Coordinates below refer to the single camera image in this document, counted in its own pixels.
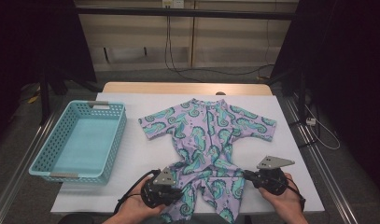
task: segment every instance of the basket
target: basket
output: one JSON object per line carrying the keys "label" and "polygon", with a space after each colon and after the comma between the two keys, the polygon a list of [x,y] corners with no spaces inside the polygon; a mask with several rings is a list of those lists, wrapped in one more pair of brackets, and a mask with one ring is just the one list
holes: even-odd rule
{"label": "basket", "polygon": [[70,102],[29,168],[30,175],[105,185],[125,123],[123,103]]}

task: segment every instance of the white cable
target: white cable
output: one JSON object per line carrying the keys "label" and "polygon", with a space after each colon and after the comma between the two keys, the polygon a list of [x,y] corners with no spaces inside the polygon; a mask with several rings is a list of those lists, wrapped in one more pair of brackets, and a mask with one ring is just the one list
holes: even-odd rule
{"label": "white cable", "polygon": [[[294,93],[294,95],[297,97],[297,98],[300,98],[297,93]],[[312,115],[312,117],[316,120],[317,123],[319,123],[321,125],[321,127],[323,127],[325,130],[327,130],[327,132],[329,132],[332,137],[335,138],[335,140],[337,141],[338,143],[338,147],[329,147],[327,146],[323,141],[321,141],[317,135],[315,134],[315,132],[313,131],[312,127],[310,128],[311,132],[313,133],[313,135],[315,136],[315,138],[321,143],[321,145],[323,145],[324,147],[327,147],[329,149],[332,149],[332,150],[336,150],[338,149],[340,146],[341,146],[341,142],[338,140],[338,138],[335,136],[335,134],[333,134],[326,126],[324,126],[316,117],[315,115],[312,113],[312,111],[309,109],[309,107],[307,105],[305,105],[306,109],[309,111],[309,113]]]}

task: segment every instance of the person's right hand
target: person's right hand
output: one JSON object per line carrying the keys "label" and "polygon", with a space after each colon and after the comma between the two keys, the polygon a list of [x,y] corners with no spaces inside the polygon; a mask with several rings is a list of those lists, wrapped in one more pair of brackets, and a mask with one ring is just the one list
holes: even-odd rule
{"label": "person's right hand", "polygon": [[[285,176],[292,180],[291,174],[285,173]],[[289,181],[289,186],[297,189],[291,181]],[[262,197],[272,204],[276,213],[288,224],[308,223],[303,216],[300,197],[292,190],[286,189],[286,191],[279,196],[273,195],[263,188],[259,188],[259,191]]]}

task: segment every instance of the seahorse print garment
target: seahorse print garment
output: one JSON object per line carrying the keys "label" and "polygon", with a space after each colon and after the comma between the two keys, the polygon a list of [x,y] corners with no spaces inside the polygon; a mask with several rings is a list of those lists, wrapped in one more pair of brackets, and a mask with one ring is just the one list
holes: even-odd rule
{"label": "seahorse print garment", "polygon": [[182,161],[169,166],[183,197],[166,207],[167,222],[189,220],[197,189],[222,218],[233,223],[239,213],[245,180],[232,163],[232,143],[243,137],[272,141],[275,120],[255,115],[224,100],[192,99],[139,119],[147,138],[171,134]]}

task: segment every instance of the short sleeve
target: short sleeve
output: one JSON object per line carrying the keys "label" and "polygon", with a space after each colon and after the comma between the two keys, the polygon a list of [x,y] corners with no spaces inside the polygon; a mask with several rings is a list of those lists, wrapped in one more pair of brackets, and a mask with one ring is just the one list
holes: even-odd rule
{"label": "short sleeve", "polygon": [[276,121],[253,114],[241,107],[231,106],[230,109],[235,114],[235,124],[240,130],[238,137],[258,137],[266,141],[272,141]]}
{"label": "short sleeve", "polygon": [[175,113],[173,107],[160,111],[158,113],[145,116],[139,119],[140,126],[142,127],[147,138],[154,138],[164,135],[173,125],[169,123],[168,119]]}

